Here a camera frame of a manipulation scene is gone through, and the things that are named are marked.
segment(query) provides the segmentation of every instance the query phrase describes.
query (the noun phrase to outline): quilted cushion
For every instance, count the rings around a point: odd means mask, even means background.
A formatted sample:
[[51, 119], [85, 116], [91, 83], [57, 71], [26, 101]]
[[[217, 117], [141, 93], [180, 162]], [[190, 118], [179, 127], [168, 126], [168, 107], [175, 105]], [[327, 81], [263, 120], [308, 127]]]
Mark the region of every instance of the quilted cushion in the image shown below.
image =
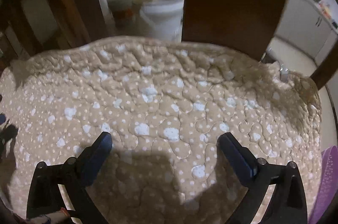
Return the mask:
[[278, 70], [225, 47], [136, 37], [17, 62], [0, 80], [0, 111], [20, 128], [14, 211], [25, 216], [38, 162], [62, 164], [107, 131], [113, 150], [87, 191], [110, 223], [224, 223], [246, 193], [217, 149], [230, 131], [256, 157], [298, 164], [310, 212], [319, 95], [310, 79], [283, 83]]

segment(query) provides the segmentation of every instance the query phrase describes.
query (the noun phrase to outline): quilted stitching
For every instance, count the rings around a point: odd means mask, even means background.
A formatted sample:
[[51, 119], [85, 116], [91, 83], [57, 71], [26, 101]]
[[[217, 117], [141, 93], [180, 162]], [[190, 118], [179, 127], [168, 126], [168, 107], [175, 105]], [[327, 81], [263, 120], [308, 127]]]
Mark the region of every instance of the quilted stitching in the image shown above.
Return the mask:
[[114, 147], [87, 190], [110, 223], [224, 223], [245, 194], [217, 150], [227, 131], [256, 157], [295, 161], [311, 211], [321, 155], [320, 100], [310, 79], [292, 74], [282, 83], [276, 64], [228, 48], [136, 37], [23, 64], [26, 74], [6, 69], [0, 80], [0, 111], [20, 128], [9, 186], [19, 214], [36, 164], [63, 163], [101, 131]]

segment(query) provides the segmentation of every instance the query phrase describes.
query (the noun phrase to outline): metal screw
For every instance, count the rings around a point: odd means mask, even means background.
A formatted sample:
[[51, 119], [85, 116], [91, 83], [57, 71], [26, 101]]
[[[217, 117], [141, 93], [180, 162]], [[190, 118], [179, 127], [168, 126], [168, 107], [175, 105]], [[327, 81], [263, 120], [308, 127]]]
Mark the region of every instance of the metal screw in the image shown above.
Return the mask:
[[66, 163], [72, 165], [76, 162], [76, 157], [70, 157], [66, 160]]
[[37, 168], [44, 168], [47, 164], [44, 161], [41, 161], [37, 164]]
[[257, 161], [258, 161], [258, 164], [260, 164], [260, 165], [265, 165], [267, 163], [267, 161], [264, 158], [261, 158], [261, 157], [258, 158]]
[[297, 164], [293, 161], [289, 162], [291, 168], [297, 168]]

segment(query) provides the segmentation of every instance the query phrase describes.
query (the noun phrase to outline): purple object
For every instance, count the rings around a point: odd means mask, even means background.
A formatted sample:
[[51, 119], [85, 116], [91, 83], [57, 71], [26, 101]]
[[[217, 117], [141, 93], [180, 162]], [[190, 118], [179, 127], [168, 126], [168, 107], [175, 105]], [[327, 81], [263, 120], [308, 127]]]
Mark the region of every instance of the purple object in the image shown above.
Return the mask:
[[338, 190], [338, 148], [332, 146], [322, 152], [322, 179], [309, 218], [309, 224], [315, 224], [325, 213]]

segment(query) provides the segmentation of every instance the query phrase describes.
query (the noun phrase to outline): floor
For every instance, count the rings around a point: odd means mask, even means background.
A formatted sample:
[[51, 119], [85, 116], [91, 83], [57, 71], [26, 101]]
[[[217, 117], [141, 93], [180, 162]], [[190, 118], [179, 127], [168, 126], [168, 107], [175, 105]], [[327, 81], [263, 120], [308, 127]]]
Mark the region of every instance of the floor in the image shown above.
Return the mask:
[[[270, 46], [289, 70], [310, 76], [317, 68], [311, 58], [276, 37], [271, 40]], [[337, 131], [330, 98], [325, 87], [319, 91], [319, 96], [322, 102], [322, 124], [320, 128], [322, 139], [320, 147], [323, 151], [328, 147], [337, 145]]]

